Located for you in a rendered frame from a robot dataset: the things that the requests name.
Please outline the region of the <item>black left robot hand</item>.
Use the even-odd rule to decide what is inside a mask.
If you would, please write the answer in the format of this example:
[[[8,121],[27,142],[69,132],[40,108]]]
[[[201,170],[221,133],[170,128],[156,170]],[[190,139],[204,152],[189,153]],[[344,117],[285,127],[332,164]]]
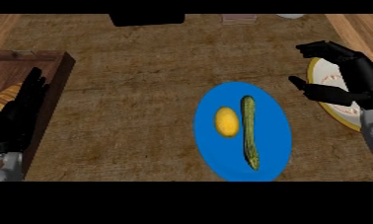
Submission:
[[[24,152],[33,140],[38,113],[50,85],[43,70],[34,67],[21,91],[0,111],[0,154]]]

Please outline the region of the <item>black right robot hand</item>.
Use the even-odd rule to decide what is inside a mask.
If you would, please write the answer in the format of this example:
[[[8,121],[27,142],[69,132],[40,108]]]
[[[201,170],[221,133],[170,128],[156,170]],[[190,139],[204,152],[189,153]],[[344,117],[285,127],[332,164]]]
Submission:
[[[296,76],[289,81],[313,101],[350,107],[357,103],[364,110],[373,110],[373,61],[366,54],[333,41],[314,41],[296,45],[304,58],[323,58],[339,69],[347,91],[339,87],[311,84]]]

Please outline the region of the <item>long green squash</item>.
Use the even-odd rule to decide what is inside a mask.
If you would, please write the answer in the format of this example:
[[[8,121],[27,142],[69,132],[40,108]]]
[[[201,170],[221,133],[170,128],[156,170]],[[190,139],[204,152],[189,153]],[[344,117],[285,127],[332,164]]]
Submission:
[[[255,144],[255,100],[245,96],[240,101],[242,125],[243,125],[243,154],[251,168],[260,170],[260,154]]]

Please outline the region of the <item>blue plate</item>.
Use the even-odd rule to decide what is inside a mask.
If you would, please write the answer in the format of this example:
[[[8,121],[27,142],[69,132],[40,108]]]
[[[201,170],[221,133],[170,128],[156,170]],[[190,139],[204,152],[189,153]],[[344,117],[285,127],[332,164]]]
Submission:
[[[239,131],[226,137],[215,128],[215,114],[230,108],[242,118],[242,98],[255,102],[254,142],[260,169],[254,170],[243,154],[243,121]],[[204,94],[193,118],[198,151],[208,168],[232,182],[268,182],[285,171],[292,156],[292,129],[286,113],[270,93],[246,82],[224,82]]]

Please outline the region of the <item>orange striped item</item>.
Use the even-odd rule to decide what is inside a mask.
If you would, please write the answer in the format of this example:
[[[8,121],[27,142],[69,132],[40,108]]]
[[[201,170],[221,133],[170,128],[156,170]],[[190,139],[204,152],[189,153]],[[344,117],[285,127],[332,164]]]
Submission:
[[[6,104],[15,100],[19,90],[21,90],[22,84],[18,83],[15,85],[12,85],[9,88],[6,88],[2,92],[0,92],[0,111],[3,110]]]

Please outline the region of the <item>brown wooden box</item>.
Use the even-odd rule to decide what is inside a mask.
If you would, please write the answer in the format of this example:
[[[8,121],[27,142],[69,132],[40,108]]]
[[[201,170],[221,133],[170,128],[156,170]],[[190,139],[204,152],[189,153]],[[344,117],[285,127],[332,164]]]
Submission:
[[[25,179],[75,60],[58,50],[0,50],[0,182]]]

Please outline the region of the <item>yellow lemon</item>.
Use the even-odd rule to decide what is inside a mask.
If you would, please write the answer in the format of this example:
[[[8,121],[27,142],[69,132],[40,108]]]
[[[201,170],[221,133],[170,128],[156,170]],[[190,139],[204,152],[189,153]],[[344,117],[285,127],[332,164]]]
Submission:
[[[233,137],[239,132],[239,118],[229,107],[221,107],[214,117],[215,129],[224,137]]]

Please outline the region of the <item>black appliance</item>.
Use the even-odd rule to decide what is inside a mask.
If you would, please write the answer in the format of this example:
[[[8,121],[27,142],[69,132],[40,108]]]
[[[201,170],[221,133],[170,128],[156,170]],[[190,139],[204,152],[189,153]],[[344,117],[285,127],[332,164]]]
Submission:
[[[115,27],[133,27],[133,26],[181,24],[186,20],[186,15],[171,14],[161,16],[156,15],[133,16],[124,14],[111,14],[109,18]]]

